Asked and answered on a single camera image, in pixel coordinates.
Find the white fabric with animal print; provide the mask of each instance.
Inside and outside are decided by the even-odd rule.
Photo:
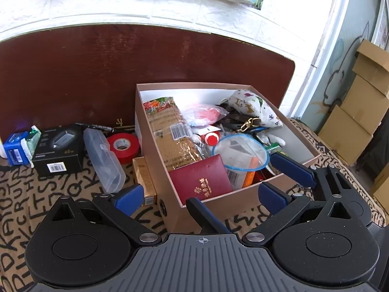
[[[261,126],[283,126],[283,123],[274,113],[269,104],[267,104],[265,100],[251,91],[235,91],[228,99],[228,105],[244,115],[259,118],[261,120]]]

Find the maroon passport cover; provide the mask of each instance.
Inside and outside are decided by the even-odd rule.
[[[174,169],[169,175],[182,204],[191,197],[206,200],[233,191],[220,155]]]

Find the black box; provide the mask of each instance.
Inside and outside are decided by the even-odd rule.
[[[75,124],[42,131],[32,162],[41,177],[82,172],[84,138]]]

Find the red tape roll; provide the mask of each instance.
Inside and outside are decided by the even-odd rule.
[[[118,133],[108,137],[110,150],[115,153],[121,164],[129,164],[139,152],[139,141],[136,136]]]

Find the blue box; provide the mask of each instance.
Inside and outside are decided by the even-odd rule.
[[[27,165],[28,161],[25,152],[21,146],[21,140],[28,136],[28,131],[14,133],[3,144],[5,153],[7,154],[8,163],[11,166]]]

